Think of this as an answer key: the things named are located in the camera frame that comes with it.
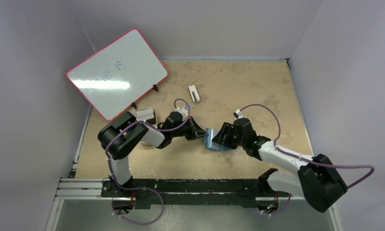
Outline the blue card holder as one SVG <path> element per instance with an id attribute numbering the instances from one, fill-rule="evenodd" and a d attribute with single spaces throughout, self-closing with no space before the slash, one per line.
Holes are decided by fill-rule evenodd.
<path id="1" fill-rule="evenodd" d="M 228 148 L 224 145 L 217 144 L 216 142 L 212 141 L 212 139 L 216 137 L 216 135 L 219 133 L 219 130 L 206 128 L 206 133 L 207 135 L 203 137 L 203 143 L 207 149 L 218 151 L 218 152 L 226 152 L 231 150 L 231 148 Z"/>

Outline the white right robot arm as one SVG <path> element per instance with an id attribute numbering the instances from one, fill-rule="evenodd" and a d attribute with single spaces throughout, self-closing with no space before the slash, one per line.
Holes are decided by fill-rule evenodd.
<path id="1" fill-rule="evenodd" d="M 232 124 L 225 122 L 212 142 L 230 149 L 242 147 L 249 156 L 285 169 L 285 172 L 274 171 L 259 182 L 259 191 L 265 196 L 276 191 L 290 193 L 303 197 L 315 210 L 325 212 L 348 191 L 327 156 L 302 157 L 299 153 L 289 156 L 288 149 L 257 135 L 247 118 L 238 118 Z"/>

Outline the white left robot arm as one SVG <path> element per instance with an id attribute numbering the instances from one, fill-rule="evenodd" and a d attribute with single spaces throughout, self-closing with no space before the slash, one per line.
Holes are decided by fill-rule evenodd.
<path id="1" fill-rule="evenodd" d="M 178 107 L 157 127 L 138 120 L 130 112 L 125 112 L 105 126 L 97 138 L 108 159 L 110 179 L 114 182 L 113 190 L 119 196 L 125 197 L 132 190 L 128 156 L 140 142 L 163 149 L 177 137 L 193 141 L 206 135 L 207 132 L 195 122 L 189 111 Z"/>

